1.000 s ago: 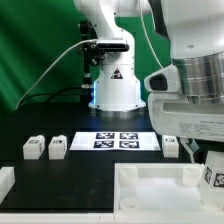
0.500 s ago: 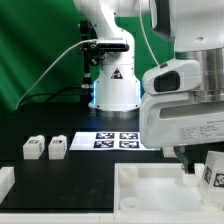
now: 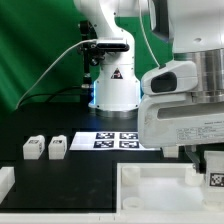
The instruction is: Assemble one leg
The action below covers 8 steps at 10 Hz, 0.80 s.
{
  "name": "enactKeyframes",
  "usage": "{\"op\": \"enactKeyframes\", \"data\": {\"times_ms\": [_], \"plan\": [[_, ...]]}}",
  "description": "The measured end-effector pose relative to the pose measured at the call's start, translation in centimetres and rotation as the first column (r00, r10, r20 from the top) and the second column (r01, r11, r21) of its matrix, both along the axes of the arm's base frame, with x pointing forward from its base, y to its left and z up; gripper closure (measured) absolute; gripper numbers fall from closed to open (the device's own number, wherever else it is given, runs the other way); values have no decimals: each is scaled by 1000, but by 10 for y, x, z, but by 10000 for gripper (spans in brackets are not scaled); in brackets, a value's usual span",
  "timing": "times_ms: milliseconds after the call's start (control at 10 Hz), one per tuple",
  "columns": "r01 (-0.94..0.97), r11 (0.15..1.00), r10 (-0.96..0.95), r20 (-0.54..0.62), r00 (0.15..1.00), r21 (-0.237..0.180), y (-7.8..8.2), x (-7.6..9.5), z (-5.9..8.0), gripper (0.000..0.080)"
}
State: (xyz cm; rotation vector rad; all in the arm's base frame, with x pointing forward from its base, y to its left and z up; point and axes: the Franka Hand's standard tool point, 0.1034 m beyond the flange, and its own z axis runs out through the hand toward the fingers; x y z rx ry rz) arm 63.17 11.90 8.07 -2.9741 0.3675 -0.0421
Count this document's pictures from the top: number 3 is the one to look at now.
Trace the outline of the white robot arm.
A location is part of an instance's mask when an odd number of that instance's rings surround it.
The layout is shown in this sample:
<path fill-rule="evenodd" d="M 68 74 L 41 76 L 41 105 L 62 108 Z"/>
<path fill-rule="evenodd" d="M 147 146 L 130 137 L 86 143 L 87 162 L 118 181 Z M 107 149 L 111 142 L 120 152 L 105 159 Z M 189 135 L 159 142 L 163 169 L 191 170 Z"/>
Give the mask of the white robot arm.
<path fill-rule="evenodd" d="M 145 148 L 183 149 L 199 172 L 224 171 L 224 0 L 73 0 L 96 33 L 91 109 L 138 114 Z"/>

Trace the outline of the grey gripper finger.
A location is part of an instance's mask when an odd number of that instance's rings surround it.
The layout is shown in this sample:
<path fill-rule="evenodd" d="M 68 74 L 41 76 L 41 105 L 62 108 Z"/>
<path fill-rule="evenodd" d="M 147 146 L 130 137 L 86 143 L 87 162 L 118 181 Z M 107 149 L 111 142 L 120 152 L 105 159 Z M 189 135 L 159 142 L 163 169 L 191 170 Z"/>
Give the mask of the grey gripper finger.
<path fill-rule="evenodd" d="M 203 174 L 204 173 L 204 168 L 203 165 L 200 161 L 199 156 L 196 153 L 197 147 L 195 145 L 187 145 L 185 147 L 185 153 L 189 157 L 189 159 L 193 163 L 193 168 L 198 174 Z"/>

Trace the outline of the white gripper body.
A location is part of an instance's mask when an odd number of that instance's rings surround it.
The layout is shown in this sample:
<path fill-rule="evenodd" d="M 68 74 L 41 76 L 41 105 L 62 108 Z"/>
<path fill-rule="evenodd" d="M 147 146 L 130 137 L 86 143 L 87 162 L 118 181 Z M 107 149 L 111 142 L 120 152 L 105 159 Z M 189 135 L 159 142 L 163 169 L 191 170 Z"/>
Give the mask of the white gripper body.
<path fill-rule="evenodd" d="M 187 94 L 144 95 L 138 134 L 145 148 L 224 142 L 224 103 L 194 104 Z"/>

